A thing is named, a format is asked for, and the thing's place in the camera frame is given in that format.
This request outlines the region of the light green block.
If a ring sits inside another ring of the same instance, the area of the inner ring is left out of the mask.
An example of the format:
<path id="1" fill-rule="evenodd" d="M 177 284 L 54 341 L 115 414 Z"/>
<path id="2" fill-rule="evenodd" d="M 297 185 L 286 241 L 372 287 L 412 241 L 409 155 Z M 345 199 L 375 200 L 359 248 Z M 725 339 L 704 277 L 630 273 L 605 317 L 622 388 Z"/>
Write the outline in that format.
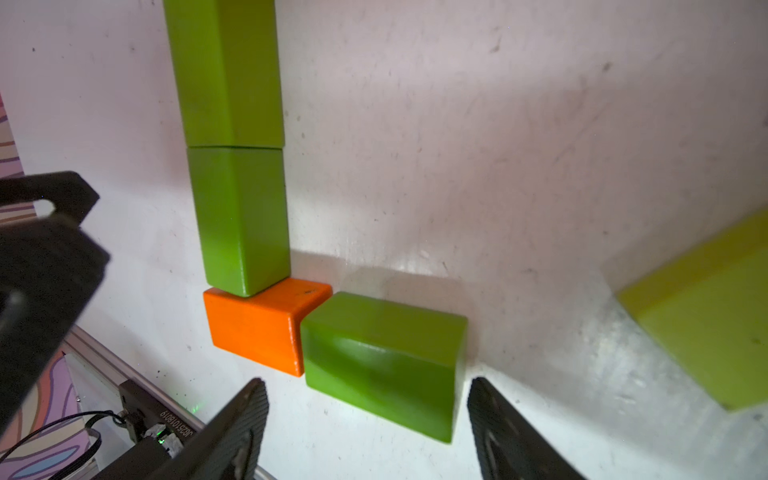
<path id="1" fill-rule="evenodd" d="M 766 403 L 766 210 L 625 287 L 617 299 L 724 409 Z"/>

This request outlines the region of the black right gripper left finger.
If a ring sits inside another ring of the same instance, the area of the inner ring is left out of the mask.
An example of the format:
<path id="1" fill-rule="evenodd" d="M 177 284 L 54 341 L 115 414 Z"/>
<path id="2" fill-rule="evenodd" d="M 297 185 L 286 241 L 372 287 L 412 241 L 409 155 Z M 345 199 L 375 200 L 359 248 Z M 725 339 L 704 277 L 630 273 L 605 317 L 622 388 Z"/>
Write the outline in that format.
<path id="1" fill-rule="evenodd" d="M 266 384 L 250 380 L 152 479 L 253 479 L 263 440 L 269 402 Z"/>

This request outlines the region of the orange block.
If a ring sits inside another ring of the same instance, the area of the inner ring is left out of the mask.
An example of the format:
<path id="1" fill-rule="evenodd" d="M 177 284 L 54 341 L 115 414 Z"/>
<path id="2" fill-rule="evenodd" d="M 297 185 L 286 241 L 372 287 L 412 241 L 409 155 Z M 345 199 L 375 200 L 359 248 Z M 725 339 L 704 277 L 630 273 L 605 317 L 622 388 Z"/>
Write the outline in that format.
<path id="1" fill-rule="evenodd" d="M 203 301 L 214 346 L 300 377 L 301 322 L 332 295 L 328 284 L 286 278 L 250 297 L 210 288 Z"/>

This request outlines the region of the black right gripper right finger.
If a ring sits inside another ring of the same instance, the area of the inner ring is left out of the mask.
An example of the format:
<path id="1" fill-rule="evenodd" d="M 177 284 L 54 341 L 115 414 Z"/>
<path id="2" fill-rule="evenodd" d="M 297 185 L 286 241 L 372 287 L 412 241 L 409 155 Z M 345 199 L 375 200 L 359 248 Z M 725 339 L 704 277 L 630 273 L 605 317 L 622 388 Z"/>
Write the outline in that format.
<path id="1" fill-rule="evenodd" d="M 467 409 L 484 479 L 584 479 L 488 379 L 472 380 Z"/>

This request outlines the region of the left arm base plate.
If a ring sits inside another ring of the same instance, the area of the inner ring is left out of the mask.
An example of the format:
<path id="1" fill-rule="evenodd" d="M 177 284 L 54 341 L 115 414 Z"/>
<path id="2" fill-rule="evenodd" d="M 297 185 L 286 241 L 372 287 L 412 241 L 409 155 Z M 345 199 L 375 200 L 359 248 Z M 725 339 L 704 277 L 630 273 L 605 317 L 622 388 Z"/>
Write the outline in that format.
<path id="1" fill-rule="evenodd" d="M 136 379 L 118 386 L 122 418 L 133 442 L 95 479 L 149 479 L 203 430 L 203 424 Z"/>

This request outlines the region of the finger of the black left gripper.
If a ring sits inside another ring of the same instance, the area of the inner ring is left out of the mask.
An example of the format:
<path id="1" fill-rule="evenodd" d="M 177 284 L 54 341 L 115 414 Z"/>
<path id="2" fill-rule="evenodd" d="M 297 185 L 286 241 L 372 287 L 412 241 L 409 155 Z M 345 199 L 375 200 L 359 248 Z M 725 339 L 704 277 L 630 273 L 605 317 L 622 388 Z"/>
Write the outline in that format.
<path id="1" fill-rule="evenodd" d="M 104 279 L 110 255 L 59 215 L 1 228 L 1 429 Z"/>
<path id="2" fill-rule="evenodd" d="M 76 172 L 61 171 L 1 180 L 1 206 L 49 201 L 54 215 L 81 224 L 100 199 L 99 194 Z"/>

